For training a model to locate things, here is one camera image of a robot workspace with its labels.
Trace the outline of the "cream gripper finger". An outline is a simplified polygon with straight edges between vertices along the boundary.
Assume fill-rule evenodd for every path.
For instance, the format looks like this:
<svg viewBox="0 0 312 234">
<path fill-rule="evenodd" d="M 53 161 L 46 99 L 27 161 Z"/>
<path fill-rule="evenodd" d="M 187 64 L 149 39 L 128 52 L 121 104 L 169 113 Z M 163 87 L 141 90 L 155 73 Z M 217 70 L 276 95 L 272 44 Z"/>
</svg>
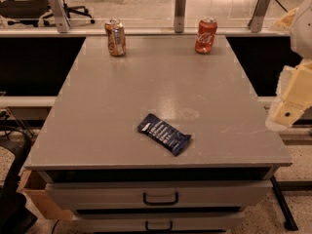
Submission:
<svg viewBox="0 0 312 234">
<path fill-rule="evenodd" d="M 270 26 L 270 31 L 289 31 L 292 27 L 294 16 L 298 8 L 286 12 L 281 18 L 276 19 Z"/>
<path fill-rule="evenodd" d="M 290 128 L 312 106 L 312 60 L 296 67 L 285 65 L 278 81 L 265 126 L 271 131 Z"/>
</svg>

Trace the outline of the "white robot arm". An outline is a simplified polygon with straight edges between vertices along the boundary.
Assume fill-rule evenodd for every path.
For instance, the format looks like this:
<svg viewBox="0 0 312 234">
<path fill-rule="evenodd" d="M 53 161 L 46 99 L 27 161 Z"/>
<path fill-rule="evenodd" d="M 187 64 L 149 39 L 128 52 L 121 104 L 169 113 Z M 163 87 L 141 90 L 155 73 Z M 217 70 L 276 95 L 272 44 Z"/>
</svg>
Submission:
<svg viewBox="0 0 312 234">
<path fill-rule="evenodd" d="M 285 65 L 280 73 L 265 121 L 269 130 L 277 132 L 290 128 L 312 107 L 312 0 L 304 0 L 285 14 L 282 22 L 290 25 L 291 50 L 302 61 L 296 67 Z"/>
</svg>

